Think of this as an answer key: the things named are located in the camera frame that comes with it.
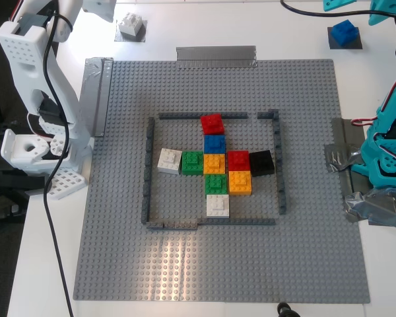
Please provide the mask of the white gripper fixed finger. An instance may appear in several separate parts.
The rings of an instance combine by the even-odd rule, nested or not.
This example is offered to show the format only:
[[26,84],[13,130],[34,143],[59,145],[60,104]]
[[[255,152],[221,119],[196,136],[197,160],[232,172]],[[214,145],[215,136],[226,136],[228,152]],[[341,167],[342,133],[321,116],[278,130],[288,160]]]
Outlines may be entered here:
[[107,22],[113,22],[116,2],[116,0],[84,0],[83,11],[95,14]]

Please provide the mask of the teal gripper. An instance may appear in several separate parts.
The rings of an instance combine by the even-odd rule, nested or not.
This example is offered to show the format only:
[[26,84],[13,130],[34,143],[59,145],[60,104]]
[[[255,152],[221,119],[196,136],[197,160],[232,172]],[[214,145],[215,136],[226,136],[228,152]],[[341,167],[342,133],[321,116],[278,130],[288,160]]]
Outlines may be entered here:
[[[371,11],[383,11],[396,15],[396,0],[372,0],[370,3]],[[374,26],[387,19],[386,16],[371,14],[369,17],[369,25]]]

